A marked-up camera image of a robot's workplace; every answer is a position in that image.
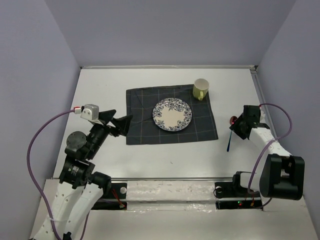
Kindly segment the blue white patterned plate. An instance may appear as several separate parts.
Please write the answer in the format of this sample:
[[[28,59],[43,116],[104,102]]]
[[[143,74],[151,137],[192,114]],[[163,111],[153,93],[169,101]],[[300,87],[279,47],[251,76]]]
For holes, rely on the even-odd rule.
[[[162,130],[178,132],[191,122],[191,107],[179,98],[165,98],[159,101],[152,110],[154,123]]]

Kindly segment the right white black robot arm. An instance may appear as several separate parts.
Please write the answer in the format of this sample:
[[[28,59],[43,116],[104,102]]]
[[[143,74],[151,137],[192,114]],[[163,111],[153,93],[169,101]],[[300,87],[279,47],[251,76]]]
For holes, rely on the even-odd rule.
[[[281,110],[288,119],[289,129],[282,135],[275,137],[270,127],[261,122],[261,107],[272,106]],[[248,183],[237,179],[230,183],[230,190],[235,196],[242,196],[251,189],[254,175],[263,156],[266,157],[259,179],[259,192],[265,198],[286,199],[298,201],[303,196],[305,161],[300,156],[294,156],[287,151],[279,140],[287,137],[293,128],[290,115],[282,107],[273,103],[260,105],[244,105],[242,114],[232,122],[229,129],[241,139],[249,140],[260,149],[260,154],[251,171]]]

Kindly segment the dark grey checked cloth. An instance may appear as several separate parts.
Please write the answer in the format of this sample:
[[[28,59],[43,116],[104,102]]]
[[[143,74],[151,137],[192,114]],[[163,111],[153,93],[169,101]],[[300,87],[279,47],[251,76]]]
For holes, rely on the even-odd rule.
[[[166,131],[158,127],[152,117],[153,108],[166,98],[186,102],[192,111],[192,120],[180,131]],[[127,145],[158,145],[218,140],[218,131],[212,112],[210,96],[202,101],[193,96],[193,85],[154,86],[126,90],[126,114],[133,115]]]

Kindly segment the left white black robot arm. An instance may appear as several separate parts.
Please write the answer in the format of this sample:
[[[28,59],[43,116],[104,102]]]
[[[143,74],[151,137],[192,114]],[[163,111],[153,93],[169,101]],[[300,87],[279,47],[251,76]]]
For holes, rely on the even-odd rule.
[[[39,191],[46,209],[47,216],[35,240],[72,240],[81,224],[86,225],[89,213],[98,200],[111,194],[119,209],[124,204],[119,192],[112,186],[112,178],[104,173],[94,171],[91,160],[96,156],[107,136],[126,136],[129,132],[132,115],[115,118],[116,110],[100,111],[94,104],[75,106],[48,120],[35,133],[36,136],[51,122],[64,115],[74,113],[90,122],[92,128],[88,134],[81,131],[72,132],[66,140],[65,161],[59,175],[57,190],[52,203],[48,201],[31,168],[31,148],[35,142],[32,138],[26,155],[27,169],[31,180]]]

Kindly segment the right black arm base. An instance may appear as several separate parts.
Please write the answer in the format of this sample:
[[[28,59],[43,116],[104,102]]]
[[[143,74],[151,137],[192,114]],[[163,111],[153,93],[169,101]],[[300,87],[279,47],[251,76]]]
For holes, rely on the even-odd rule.
[[[249,194],[246,188],[236,186],[232,181],[215,182],[214,185],[217,210],[258,209],[263,205],[259,192]]]

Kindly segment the pale yellow cup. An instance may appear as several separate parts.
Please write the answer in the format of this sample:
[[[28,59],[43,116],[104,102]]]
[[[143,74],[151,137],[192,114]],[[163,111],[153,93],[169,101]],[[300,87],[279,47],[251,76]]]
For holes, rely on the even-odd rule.
[[[205,98],[209,87],[210,84],[206,79],[199,78],[195,80],[192,90],[193,97],[199,101],[202,101]]]

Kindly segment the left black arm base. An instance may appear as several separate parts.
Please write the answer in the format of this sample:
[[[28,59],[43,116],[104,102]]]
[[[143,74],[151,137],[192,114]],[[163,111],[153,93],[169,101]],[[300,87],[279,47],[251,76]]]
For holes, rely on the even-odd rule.
[[[108,193],[104,193],[92,210],[123,211],[127,209],[127,183],[113,182]]]

